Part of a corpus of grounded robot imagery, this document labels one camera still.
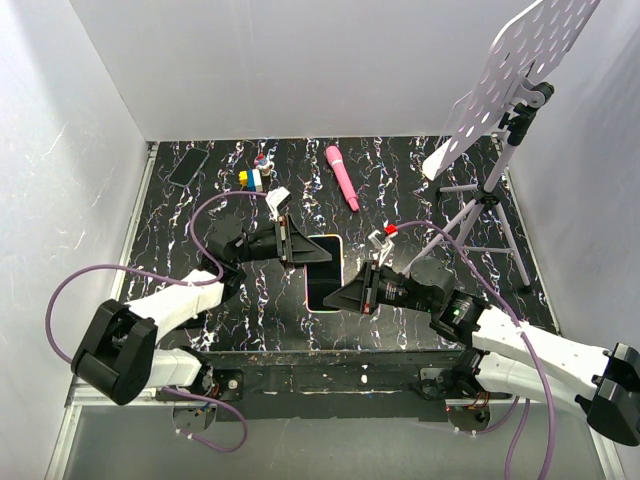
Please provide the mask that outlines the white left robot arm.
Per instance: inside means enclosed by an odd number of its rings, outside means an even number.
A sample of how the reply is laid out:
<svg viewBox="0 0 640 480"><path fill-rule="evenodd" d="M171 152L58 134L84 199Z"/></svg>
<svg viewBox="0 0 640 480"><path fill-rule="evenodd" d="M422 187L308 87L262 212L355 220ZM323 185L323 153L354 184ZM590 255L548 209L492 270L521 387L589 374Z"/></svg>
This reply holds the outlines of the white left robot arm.
<svg viewBox="0 0 640 480"><path fill-rule="evenodd" d="M103 302L71 370L117 405L130 403L146 388L179 387L193 400L215 398L219 383L213 365L187 347L163 350L160 341L232 298L246 277L244 263L278 260L285 267L307 267L331 259L288 215L255 233L226 215L214 226L200 265L184 279L129 303Z"/></svg>

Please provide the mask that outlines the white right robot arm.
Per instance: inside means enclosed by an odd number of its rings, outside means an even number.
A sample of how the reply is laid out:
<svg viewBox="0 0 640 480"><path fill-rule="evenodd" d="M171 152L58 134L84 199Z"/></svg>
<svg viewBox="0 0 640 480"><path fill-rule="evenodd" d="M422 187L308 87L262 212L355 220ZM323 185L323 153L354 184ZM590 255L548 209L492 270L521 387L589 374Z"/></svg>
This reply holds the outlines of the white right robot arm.
<svg viewBox="0 0 640 480"><path fill-rule="evenodd" d="M408 275L374 261L324 299L326 306L373 313L379 305L430 316L439 336L464 346L459 362L443 374L446 394L500 393L551 401L606 438L639 443L639 352L581 344L513 321L496 306L455 287L454 275L433 257L414 263Z"/></svg>

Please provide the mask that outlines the dark phone blue case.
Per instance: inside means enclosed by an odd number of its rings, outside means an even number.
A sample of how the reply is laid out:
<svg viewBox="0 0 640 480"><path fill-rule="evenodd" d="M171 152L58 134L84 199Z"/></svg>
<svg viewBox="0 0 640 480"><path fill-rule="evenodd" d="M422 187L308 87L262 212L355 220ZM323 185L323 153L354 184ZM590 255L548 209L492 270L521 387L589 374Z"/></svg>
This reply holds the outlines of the dark phone blue case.
<svg viewBox="0 0 640 480"><path fill-rule="evenodd" d="M207 150L190 148L169 175L168 182L181 188L188 187L208 159Z"/></svg>

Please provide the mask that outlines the colourful toy block stack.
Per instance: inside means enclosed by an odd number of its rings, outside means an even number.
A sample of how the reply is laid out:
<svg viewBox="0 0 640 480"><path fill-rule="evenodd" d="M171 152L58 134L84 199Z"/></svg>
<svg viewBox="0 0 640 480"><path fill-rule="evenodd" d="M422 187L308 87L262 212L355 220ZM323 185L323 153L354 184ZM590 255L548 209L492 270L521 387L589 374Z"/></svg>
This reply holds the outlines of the colourful toy block stack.
<svg viewBox="0 0 640 480"><path fill-rule="evenodd" d="M250 192L264 192L262 175L258 169L243 170L238 174L238 181L242 188Z"/></svg>

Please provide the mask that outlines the small toy figure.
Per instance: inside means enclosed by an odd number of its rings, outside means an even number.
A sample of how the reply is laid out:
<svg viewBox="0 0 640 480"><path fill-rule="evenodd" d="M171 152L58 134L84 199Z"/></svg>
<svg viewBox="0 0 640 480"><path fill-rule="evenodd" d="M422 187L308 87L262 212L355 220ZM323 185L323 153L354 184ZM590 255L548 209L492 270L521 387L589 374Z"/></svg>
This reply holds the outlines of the small toy figure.
<svg viewBox="0 0 640 480"><path fill-rule="evenodd" d="M273 170L274 163L271 159L264 154L259 154L254 162L255 168L260 172L263 177L269 177Z"/></svg>

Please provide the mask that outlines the pink cylindrical wand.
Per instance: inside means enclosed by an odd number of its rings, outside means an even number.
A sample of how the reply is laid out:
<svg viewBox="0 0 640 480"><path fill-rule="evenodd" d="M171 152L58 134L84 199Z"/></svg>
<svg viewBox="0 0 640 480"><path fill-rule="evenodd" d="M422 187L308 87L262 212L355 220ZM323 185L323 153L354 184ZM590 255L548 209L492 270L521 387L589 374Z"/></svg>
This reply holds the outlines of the pink cylindrical wand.
<svg viewBox="0 0 640 480"><path fill-rule="evenodd" d="M350 176L346 170L341 151L337 146L330 145L326 148L325 155L327 162L336 177L336 180L347 205L352 212L358 212L359 203L357 194L353 187Z"/></svg>

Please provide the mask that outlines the purple music stand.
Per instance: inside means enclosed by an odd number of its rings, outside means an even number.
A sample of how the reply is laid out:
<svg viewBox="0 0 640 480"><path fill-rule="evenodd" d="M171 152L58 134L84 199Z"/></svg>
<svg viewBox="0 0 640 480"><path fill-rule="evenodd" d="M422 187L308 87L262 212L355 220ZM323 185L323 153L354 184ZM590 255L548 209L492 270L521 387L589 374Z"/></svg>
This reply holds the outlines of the purple music stand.
<svg viewBox="0 0 640 480"><path fill-rule="evenodd" d="M554 95L555 88L546 77L571 50L599 4L599 0L535 1L509 20L491 44L476 86L465 96L455 130L422 164L424 176L434 180L493 126L503 132L501 153L484 181L438 189L440 193L472 194L442 229L448 233L458 228L457 237L449 243L472 251L474 248L465 241L474 224L484 211L494 211L508 246L493 251L513 257L525 287L531 281L497 185L538 111Z"/></svg>

